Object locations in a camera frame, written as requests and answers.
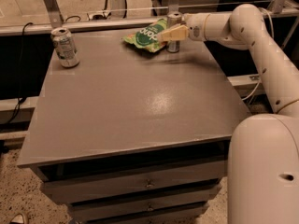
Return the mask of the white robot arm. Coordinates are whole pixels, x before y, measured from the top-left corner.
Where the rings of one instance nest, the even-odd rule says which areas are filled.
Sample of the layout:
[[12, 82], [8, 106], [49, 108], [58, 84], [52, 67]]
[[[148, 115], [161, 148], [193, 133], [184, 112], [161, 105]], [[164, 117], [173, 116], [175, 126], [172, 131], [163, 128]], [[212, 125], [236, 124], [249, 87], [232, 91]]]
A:
[[228, 224], [299, 224], [299, 70], [267, 32], [251, 4], [229, 12], [185, 14], [160, 42], [215, 41], [246, 49], [266, 109], [240, 122], [227, 161]]

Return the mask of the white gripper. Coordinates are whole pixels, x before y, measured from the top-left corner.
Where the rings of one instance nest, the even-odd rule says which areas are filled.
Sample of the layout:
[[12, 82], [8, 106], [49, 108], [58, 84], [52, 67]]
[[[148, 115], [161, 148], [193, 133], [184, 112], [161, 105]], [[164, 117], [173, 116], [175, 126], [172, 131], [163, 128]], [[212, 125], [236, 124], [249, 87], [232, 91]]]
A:
[[207, 13], [183, 15], [186, 25], [174, 25], [157, 34], [160, 42], [181, 41], [187, 37], [194, 41], [205, 41], [205, 22], [208, 17]]

